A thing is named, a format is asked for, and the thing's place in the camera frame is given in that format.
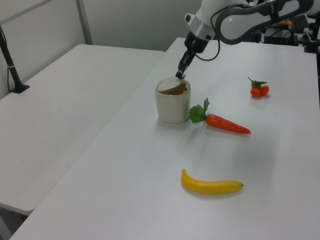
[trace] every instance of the ceramic cup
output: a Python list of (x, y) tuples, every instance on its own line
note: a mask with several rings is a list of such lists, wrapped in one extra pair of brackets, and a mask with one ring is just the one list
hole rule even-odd
[(181, 124), (189, 119), (191, 86), (185, 79), (169, 77), (155, 89), (156, 109), (165, 123)]

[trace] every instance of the plastic vegetable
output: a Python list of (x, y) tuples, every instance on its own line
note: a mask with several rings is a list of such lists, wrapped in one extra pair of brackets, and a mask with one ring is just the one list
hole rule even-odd
[(185, 169), (181, 175), (182, 185), (190, 191), (199, 194), (229, 194), (241, 189), (243, 184), (239, 181), (200, 181), (189, 176)]
[(251, 80), (249, 77), (248, 79), (251, 81), (251, 95), (252, 97), (259, 98), (261, 96), (265, 96), (269, 92), (269, 87), (267, 85), (262, 86), (263, 84), (267, 84), (266, 81), (256, 81)]
[(250, 134), (250, 130), (237, 125), (229, 120), (226, 120), (220, 116), (209, 114), (206, 115), (210, 102), (208, 98), (204, 100), (203, 107), (200, 105), (194, 106), (190, 109), (189, 115), (193, 124), (200, 123), (205, 120), (205, 122), (214, 128), (224, 129), (230, 132), (239, 133), (239, 134)]

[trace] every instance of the table surface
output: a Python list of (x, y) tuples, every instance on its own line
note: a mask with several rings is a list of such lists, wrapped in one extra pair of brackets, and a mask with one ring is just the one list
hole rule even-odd
[[(303, 48), (221, 45), (186, 71), (191, 105), (251, 130), (158, 120), (155, 88), (176, 72), (178, 38), (12, 240), (320, 239), (320, 111), (316, 56)], [(217, 51), (211, 41), (203, 57)], [(268, 81), (250, 96), (247, 77)], [(242, 190), (201, 195), (181, 170)]]
[(0, 100), (0, 207), (30, 214), (163, 54), (78, 45)]

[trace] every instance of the black stand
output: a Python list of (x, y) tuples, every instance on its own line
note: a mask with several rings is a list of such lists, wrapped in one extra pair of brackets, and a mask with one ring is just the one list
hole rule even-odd
[(316, 13), (315, 16), (315, 23), (313, 24), (313, 30), (311, 39), (307, 38), (300, 38), (299, 43), (302, 43), (304, 45), (304, 52), (305, 53), (311, 53), (311, 54), (317, 54), (318, 47), (320, 46), (320, 40), (317, 40), (318, 32), (320, 27), (320, 12)]
[(10, 73), (12, 75), (12, 78), (13, 78), (13, 81), (14, 81), (14, 84), (15, 84), (15, 88), (11, 92), (16, 93), (16, 94), (20, 94), (24, 90), (28, 89), (29, 86), (22, 84), (22, 82), (20, 81), (20, 78), (19, 78), (19, 75), (17, 73), (16, 67), (15, 67), (14, 62), (12, 61), (11, 55), (9, 53), (6, 40), (5, 40), (5, 38), (4, 38), (4, 36), (2, 35), (1, 32), (0, 32), (0, 47), (1, 47), (3, 56), (4, 56), (5, 61), (6, 61), (6, 64), (7, 64), (8, 68), (9, 68), (9, 70), (10, 70)]

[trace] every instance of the toy banana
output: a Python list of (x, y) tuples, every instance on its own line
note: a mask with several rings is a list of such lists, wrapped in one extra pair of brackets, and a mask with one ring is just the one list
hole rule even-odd
[(241, 189), (243, 184), (239, 181), (200, 181), (192, 178), (182, 170), (181, 176), (182, 185), (190, 191), (199, 194), (229, 194)]

